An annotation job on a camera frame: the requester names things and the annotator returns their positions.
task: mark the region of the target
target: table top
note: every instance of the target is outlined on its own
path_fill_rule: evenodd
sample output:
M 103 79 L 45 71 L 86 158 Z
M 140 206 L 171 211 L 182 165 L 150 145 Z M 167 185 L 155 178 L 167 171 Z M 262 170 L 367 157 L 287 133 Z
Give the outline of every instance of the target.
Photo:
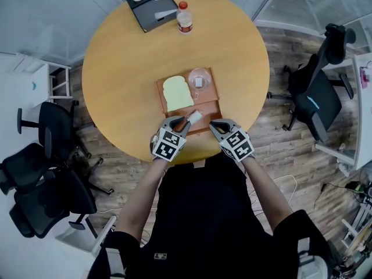
M 249 17 L 229 0 L 185 1 L 193 15 L 192 34 L 181 35 L 177 20 L 144 33 L 123 3 L 97 29 L 85 55 L 83 94 L 90 116 L 112 144 L 145 161 L 152 160 L 149 140 L 165 119 L 158 79 L 211 67 L 222 116 L 245 130 L 266 98 L 269 59 Z M 173 163 L 218 152 L 211 131 L 189 135 Z
M 357 55 L 354 61 L 359 102 L 358 135 L 354 165 L 357 170 L 372 160 L 372 83 L 368 83 L 367 87 L 363 89 L 359 73 L 360 67 L 366 67 L 368 62 L 372 61 L 372 53 Z M 372 62 L 369 63 L 369 68 L 372 68 Z

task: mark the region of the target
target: wood plank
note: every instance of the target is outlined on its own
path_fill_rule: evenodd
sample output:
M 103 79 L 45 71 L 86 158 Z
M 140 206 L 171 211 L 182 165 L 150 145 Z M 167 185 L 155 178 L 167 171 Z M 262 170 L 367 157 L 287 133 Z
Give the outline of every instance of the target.
M 323 39 L 274 28 L 260 28 L 259 30 L 269 55 L 269 90 L 276 94 L 289 94 L 287 91 L 288 75 L 283 73 L 283 65 L 296 68 L 298 64 L 306 63 L 310 55 L 317 52 Z M 360 51 L 348 49 L 347 54 L 352 56 L 357 53 Z M 355 89 L 356 83 L 350 68 L 334 71 L 332 76 L 337 77 L 340 72 L 346 72 L 351 76 L 350 83 Z M 63 81 L 63 76 L 59 76 L 59 81 Z M 80 101 L 75 111 L 76 126 L 92 122 L 81 90 L 81 67 L 70 72 L 70 86 L 74 99 Z M 329 140 L 326 145 L 334 148 L 339 147 L 342 142 L 348 148 L 354 148 L 356 145 L 357 94 L 355 90 L 355 97 L 350 101 L 344 91 L 343 88 L 337 89 L 341 97 L 342 110 L 328 131 Z M 61 101 L 61 103 L 68 107 L 67 102 Z M 305 209 L 325 238 L 332 241 L 335 247 L 343 252 L 345 247 L 341 243 L 341 238 L 346 230 L 341 224 L 341 219 L 344 218 L 351 222 L 359 204 L 352 193 L 345 189 L 328 185 L 321 195 L 320 190 L 324 183 L 343 187 L 349 181 L 358 181 L 359 173 L 352 173 L 349 178 L 345 178 L 338 170 L 333 157 L 315 149 L 315 141 L 305 124 L 297 121 L 292 131 L 284 131 L 281 127 L 284 123 L 289 123 L 291 108 L 293 105 L 288 101 L 267 100 L 265 102 L 255 123 L 248 131 L 255 147 L 255 156 L 272 178 L 288 174 L 296 178 L 298 186 L 290 202 L 292 210 Z M 90 166 L 96 162 L 97 158 L 104 158 L 104 162 L 97 168 L 91 181 L 105 189 L 115 189 L 111 196 L 94 192 L 97 208 L 102 212 L 111 208 L 121 208 L 145 173 L 148 163 L 117 149 L 97 128 L 85 128 L 78 134 L 92 153 L 92 159 L 88 161 Z M 295 186 L 293 178 L 284 177 L 276 180 L 276 183 L 289 198 Z M 247 179 L 247 185 L 248 191 L 252 192 L 253 187 L 249 179 Z M 157 193 L 153 208 L 157 207 L 158 199 Z M 259 201 L 255 202 L 253 208 L 260 209 Z M 113 210 L 96 213 L 90 216 L 90 219 L 97 232 L 100 232 L 110 216 L 118 215 L 119 212 L 120 210 Z M 156 209 L 151 210 L 145 226 L 150 234 L 155 222 L 155 212 Z M 264 229 L 270 233 L 271 230 L 264 214 L 258 215 L 258 219 Z M 146 232 L 143 238 L 148 240 Z

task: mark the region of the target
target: pink object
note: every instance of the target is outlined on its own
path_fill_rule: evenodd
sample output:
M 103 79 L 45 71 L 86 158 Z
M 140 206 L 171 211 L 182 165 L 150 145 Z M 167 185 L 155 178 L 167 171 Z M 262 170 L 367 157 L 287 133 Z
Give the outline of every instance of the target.
M 369 80 L 367 78 L 366 71 L 361 67 L 360 68 L 360 83 L 362 84 L 362 89 L 367 88 L 368 82 Z

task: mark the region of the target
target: cable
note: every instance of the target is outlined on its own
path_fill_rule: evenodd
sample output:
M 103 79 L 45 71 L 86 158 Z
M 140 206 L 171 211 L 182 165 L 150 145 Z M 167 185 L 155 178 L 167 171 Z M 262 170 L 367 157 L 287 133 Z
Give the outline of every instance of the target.
M 149 235 L 149 238 L 151 238 L 151 235 L 149 234 L 149 232 L 147 230 L 144 230 L 144 232 Z
M 117 208 L 117 209 L 113 208 L 113 209 L 109 209 L 109 210 L 106 210 L 106 211 L 103 211 L 103 212 L 97 211 L 97 213 L 107 213 L 109 211 L 114 211 L 114 210 L 121 210 L 121 208 Z
M 334 184 L 332 184 L 332 183 L 324 183 L 323 186 L 322 186 L 321 189 L 320 189 L 320 193 L 319 193 L 318 197 L 317 197 L 317 198 L 315 199 L 315 201 L 314 201 L 314 208 L 313 208 L 312 212 L 309 213 L 308 215 L 314 213 L 314 211 L 315 211 L 315 204 L 316 204 L 317 200 L 319 199 L 320 195 L 323 193 L 324 189 L 326 188 L 326 185 L 330 185 L 330 186 L 333 186 L 333 187 L 335 187 L 335 188 L 343 188 L 343 189 L 346 189 L 346 190 L 348 190 L 348 191 L 351 191 L 351 192 L 353 193 L 353 196 L 354 196 L 354 198 L 355 198 L 355 200 L 356 200 L 357 202 L 362 203 L 362 204 L 364 204 L 364 205 L 368 205 L 368 203 L 361 202 L 361 201 L 359 201 L 359 200 L 357 199 L 357 197 L 356 197 L 356 195 L 355 195 L 355 192 L 358 192 L 358 193 L 361 193 L 361 192 L 356 191 L 356 190 L 353 190 L 353 189 L 349 189 L 349 188 L 347 188 L 347 187 L 337 186 L 337 185 L 334 185 Z
M 294 176 L 292 176 L 291 174 L 286 174 L 285 176 L 282 176 L 282 177 L 279 177 L 279 178 L 275 178 L 275 179 L 273 180 L 273 182 L 275 182 L 275 181 L 278 180 L 278 179 L 281 179 L 281 178 L 284 178 L 284 177 L 288 177 L 288 176 L 291 176 L 291 177 L 293 178 L 293 180 L 295 181 L 295 183 L 296 183 L 295 189 L 293 189 L 292 194 L 291 194 L 291 197 L 289 197 L 289 200 L 288 200 L 288 203 L 289 203 L 289 202 L 291 201 L 292 197 L 293 197 L 293 194 L 295 193 L 295 191 L 296 191 L 296 189 L 297 189 L 297 181 L 296 181 L 296 178 L 295 178 Z M 253 190 L 253 191 L 252 191 L 248 196 L 251 197 L 253 193 L 255 193 L 255 190 Z M 254 195 L 254 197 L 255 197 L 256 199 L 255 199 L 254 202 L 251 203 L 251 205 L 253 205 L 253 204 L 257 201 L 257 199 L 258 199 L 257 196 Z
M 114 210 L 121 210 L 122 208 L 113 208 L 113 209 L 109 209 L 109 210 L 106 210 L 106 211 L 97 211 L 97 213 L 107 213 L 109 211 L 114 211 Z

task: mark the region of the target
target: white container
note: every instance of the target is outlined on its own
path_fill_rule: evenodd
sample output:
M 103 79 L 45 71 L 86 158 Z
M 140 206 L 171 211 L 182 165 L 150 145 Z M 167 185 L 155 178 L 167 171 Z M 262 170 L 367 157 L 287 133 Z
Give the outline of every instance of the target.
M 187 9 L 187 6 L 188 5 L 185 1 L 181 1 L 178 4 L 178 29 L 182 35 L 190 34 L 192 31 L 192 15 L 191 12 Z

